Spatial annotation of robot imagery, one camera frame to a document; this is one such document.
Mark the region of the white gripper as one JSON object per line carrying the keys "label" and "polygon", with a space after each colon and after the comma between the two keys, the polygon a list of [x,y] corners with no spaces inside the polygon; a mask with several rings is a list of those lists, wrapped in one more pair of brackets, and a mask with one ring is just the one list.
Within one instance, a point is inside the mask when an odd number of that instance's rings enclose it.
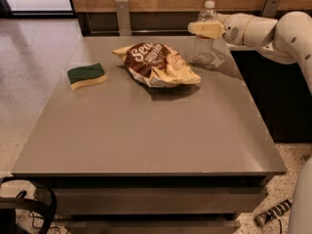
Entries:
{"label": "white gripper", "polygon": [[254,16],[247,14],[218,14],[219,21],[196,21],[188,24],[192,34],[217,39],[222,36],[228,44],[236,46],[252,46],[247,30]]}

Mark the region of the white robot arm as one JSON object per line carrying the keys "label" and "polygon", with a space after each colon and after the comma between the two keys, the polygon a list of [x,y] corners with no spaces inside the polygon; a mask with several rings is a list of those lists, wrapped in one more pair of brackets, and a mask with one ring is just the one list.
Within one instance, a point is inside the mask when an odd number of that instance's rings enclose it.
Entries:
{"label": "white robot arm", "polygon": [[[216,20],[189,23],[188,31],[253,48],[278,63],[296,63],[312,93],[312,18],[309,15],[294,11],[280,19],[268,19],[248,14],[219,14]],[[312,234],[312,157],[296,181],[288,234]]]}

